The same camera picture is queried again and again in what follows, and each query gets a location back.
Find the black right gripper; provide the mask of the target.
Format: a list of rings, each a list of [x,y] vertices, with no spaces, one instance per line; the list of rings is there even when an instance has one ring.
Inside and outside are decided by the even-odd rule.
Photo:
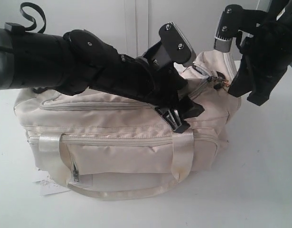
[[[263,105],[292,62],[292,0],[257,28],[228,93]]]

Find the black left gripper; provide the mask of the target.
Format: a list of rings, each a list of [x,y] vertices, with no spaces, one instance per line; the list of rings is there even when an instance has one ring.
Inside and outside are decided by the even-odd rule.
[[[180,100],[183,119],[171,108],[178,105],[179,91],[188,84],[173,63],[163,45],[154,45],[137,58],[119,54],[117,62],[99,72],[89,88],[157,106],[156,113],[172,131],[184,133],[189,124],[183,119],[198,117],[205,109],[188,96]]]

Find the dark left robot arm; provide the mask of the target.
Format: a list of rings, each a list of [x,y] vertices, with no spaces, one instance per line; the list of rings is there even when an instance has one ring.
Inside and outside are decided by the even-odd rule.
[[[142,56],[119,54],[87,31],[63,36],[30,33],[22,25],[0,28],[0,90],[33,88],[76,95],[90,88],[151,104],[175,133],[189,127],[204,107],[188,96],[188,81],[174,64],[191,66],[196,54],[173,22]]]

